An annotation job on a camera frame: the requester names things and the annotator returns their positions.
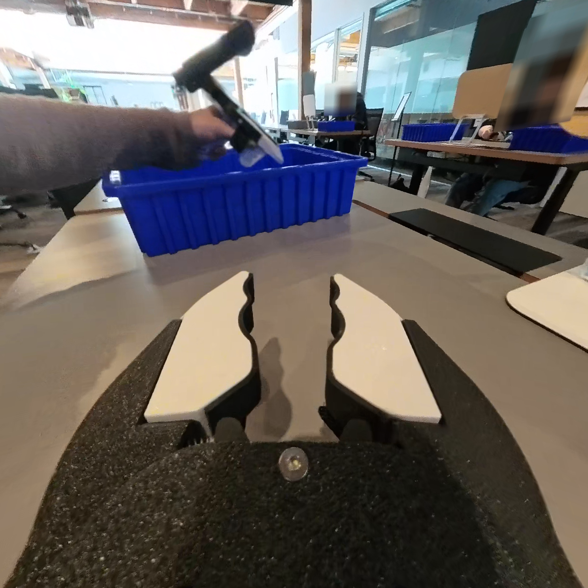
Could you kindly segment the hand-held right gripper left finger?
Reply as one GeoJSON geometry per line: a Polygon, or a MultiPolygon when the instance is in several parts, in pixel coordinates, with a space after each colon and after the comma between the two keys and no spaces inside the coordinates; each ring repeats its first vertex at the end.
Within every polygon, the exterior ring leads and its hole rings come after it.
{"type": "Polygon", "coordinates": [[[245,425],[261,400],[253,305],[254,276],[241,271],[189,308],[145,408],[145,421],[192,421],[209,437],[222,419],[245,425]]]}

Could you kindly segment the white board document stand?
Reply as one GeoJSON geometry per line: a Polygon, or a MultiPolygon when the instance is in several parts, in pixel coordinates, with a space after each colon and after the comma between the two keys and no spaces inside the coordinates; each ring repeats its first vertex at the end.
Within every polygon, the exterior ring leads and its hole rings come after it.
{"type": "Polygon", "coordinates": [[[303,72],[301,77],[302,111],[308,129],[314,129],[316,122],[315,78],[316,74],[313,70],[303,72]]]}

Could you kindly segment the wooden office desk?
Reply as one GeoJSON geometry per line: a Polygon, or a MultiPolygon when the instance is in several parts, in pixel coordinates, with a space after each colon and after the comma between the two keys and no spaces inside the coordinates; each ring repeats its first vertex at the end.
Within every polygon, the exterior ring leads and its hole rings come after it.
{"type": "Polygon", "coordinates": [[[369,130],[331,131],[319,129],[289,129],[286,126],[267,128],[270,137],[278,142],[298,142],[313,146],[333,144],[331,149],[337,152],[360,155],[362,145],[375,141],[376,136],[369,130]]]}
{"type": "Polygon", "coordinates": [[[388,139],[384,144],[399,149],[393,156],[394,162],[415,165],[409,184],[409,192],[413,195],[417,194],[428,167],[487,174],[508,180],[520,180],[531,165],[546,166],[554,171],[563,168],[562,179],[556,183],[530,229],[532,233],[542,236],[547,234],[560,212],[578,175],[587,171],[587,153],[529,152],[466,142],[414,142],[401,139],[388,139]]]}

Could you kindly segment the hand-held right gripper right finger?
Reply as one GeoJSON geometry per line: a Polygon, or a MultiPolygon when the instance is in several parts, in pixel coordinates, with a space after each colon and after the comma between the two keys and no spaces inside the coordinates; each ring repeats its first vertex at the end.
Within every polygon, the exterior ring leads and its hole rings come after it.
{"type": "Polygon", "coordinates": [[[368,415],[438,424],[442,413],[401,316],[342,274],[330,277],[333,341],[327,349],[326,392],[368,415]]]}

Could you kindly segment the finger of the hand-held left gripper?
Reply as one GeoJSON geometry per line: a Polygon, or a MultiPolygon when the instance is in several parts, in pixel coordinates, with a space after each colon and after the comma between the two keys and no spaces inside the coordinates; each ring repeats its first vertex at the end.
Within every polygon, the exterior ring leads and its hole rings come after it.
{"type": "Polygon", "coordinates": [[[251,168],[264,157],[283,165],[279,145],[243,109],[236,110],[236,151],[240,164],[251,168]]]}

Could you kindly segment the person's left hand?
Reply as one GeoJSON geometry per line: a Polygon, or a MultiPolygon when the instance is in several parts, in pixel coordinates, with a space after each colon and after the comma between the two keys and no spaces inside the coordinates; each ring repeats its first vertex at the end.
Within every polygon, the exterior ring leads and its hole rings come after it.
{"type": "Polygon", "coordinates": [[[210,160],[224,156],[235,128],[224,119],[222,113],[216,107],[207,107],[190,112],[188,118],[200,155],[210,160]]]}

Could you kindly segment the black office chair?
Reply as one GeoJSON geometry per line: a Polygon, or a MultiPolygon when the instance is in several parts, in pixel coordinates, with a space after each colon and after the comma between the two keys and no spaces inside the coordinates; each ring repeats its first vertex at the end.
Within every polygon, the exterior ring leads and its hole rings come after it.
{"type": "Polygon", "coordinates": [[[383,111],[384,108],[366,109],[367,131],[369,132],[369,135],[362,138],[361,154],[370,162],[374,161],[377,156],[376,139],[382,120],[383,111]]]}

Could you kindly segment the tan board document stand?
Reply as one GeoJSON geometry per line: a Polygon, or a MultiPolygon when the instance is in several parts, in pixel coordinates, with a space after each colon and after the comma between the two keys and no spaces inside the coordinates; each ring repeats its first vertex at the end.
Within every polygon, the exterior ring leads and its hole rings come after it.
{"type": "Polygon", "coordinates": [[[454,140],[464,120],[475,122],[474,133],[469,139],[472,141],[486,119],[497,118],[512,65],[506,63],[462,73],[452,108],[453,118],[458,119],[458,123],[450,141],[454,140]]]}

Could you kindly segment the person's left forearm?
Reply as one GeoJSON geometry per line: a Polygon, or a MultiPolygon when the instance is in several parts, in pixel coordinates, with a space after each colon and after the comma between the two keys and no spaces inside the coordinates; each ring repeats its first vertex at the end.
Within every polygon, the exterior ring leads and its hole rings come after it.
{"type": "Polygon", "coordinates": [[[192,168],[203,152],[186,112],[1,95],[1,195],[60,189],[110,171],[192,168]]]}

